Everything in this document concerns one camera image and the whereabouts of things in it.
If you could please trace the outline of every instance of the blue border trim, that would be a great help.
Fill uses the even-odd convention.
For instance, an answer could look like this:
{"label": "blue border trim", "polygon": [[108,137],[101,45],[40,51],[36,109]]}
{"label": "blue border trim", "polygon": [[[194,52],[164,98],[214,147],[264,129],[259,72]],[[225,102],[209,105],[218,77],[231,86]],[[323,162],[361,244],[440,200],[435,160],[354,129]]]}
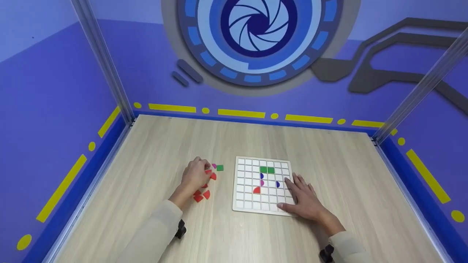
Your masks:
{"label": "blue border trim", "polygon": [[468,246],[440,209],[437,201],[426,190],[405,156],[391,138],[384,140],[380,147],[452,260],[456,263],[468,263]]}
{"label": "blue border trim", "polygon": [[239,118],[235,118],[235,117],[227,118],[227,117],[200,116],[200,115],[189,115],[189,114],[183,114],[183,113],[179,114],[179,113],[170,113],[170,112],[151,112],[151,111],[134,110],[133,113],[135,114],[135,116],[138,116],[140,114],[146,114],[146,115],[153,115],[153,116],[200,119],[200,120],[222,121],[222,122],[251,123],[251,124],[312,128],[312,129],[323,129],[323,130],[334,130],[334,131],[345,131],[345,132],[364,132],[364,133],[367,133],[369,136],[374,135],[375,132],[377,131],[377,129],[353,128],[353,127],[335,127],[335,126],[308,124],[308,123],[301,123],[301,122],[297,122],[297,123],[280,123],[280,122],[275,122],[275,121],[265,121],[265,120],[256,120],[256,119],[239,119]]}
{"label": "blue border trim", "polygon": [[81,175],[76,179],[75,184],[63,199],[62,204],[56,208],[57,210],[52,218],[47,220],[47,226],[24,258],[24,263],[41,262],[44,260],[55,240],[75,211],[86,190],[88,190],[89,185],[101,168],[104,160],[106,160],[111,149],[114,147],[124,127],[124,118],[120,115],[113,127],[108,131],[102,144],[96,150],[93,158],[89,160]]}

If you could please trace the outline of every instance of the sleeve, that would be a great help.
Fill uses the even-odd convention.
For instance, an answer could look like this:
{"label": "sleeve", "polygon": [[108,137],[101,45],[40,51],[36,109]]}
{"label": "sleeve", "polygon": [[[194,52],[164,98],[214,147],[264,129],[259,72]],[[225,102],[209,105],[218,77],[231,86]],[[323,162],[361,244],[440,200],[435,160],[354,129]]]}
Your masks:
{"label": "sleeve", "polygon": [[351,232],[339,232],[329,241],[335,248],[332,253],[335,263],[373,263],[369,253]]}
{"label": "sleeve", "polygon": [[158,262],[174,238],[182,211],[171,201],[163,201],[136,232],[117,259],[118,263]]}

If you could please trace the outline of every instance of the yellow dot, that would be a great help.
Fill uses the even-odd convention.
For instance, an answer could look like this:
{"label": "yellow dot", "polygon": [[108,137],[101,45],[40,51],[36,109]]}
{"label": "yellow dot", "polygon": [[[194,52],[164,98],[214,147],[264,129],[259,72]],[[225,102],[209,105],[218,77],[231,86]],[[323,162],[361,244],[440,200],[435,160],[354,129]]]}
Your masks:
{"label": "yellow dot", "polygon": [[405,145],[405,138],[398,138],[398,145]]}
{"label": "yellow dot", "polygon": [[22,237],[19,241],[18,244],[16,245],[17,250],[23,250],[29,246],[29,243],[31,243],[32,236],[30,234],[25,235]]}
{"label": "yellow dot", "polygon": [[96,143],[92,141],[88,144],[88,150],[92,152],[94,149],[96,149]]}
{"label": "yellow dot", "polygon": [[452,218],[458,223],[462,223],[463,221],[465,221],[465,215],[458,210],[452,211]]}

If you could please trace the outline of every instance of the red quarter circle piece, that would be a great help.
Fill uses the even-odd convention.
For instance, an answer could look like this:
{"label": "red quarter circle piece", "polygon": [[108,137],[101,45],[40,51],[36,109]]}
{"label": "red quarter circle piece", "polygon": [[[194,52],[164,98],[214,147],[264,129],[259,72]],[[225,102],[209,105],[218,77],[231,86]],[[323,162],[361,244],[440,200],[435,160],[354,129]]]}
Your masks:
{"label": "red quarter circle piece", "polygon": [[204,193],[203,193],[203,196],[204,196],[206,199],[210,199],[210,190],[204,192]]}
{"label": "red quarter circle piece", "polygon": [[195,199],[197,203],[200,203],[200,201],[203,200],[203,196],[194,196],[193,199]]}

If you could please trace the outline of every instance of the right hand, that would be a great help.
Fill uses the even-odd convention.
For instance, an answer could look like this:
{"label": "right hand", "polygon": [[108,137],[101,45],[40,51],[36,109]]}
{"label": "right hand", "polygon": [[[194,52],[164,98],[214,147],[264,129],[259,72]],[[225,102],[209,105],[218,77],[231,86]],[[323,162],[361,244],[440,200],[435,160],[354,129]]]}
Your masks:
{"label": "right hand", "polygon": [[328,210],[320,203],[317,194],[311,184],[307,184],[301,175],[292,174],[294,182],[285,179],[285,183],[291,189],[296,205],[279,203],[278,207],[286,212],[295,213],[303,218],[318,221]]}

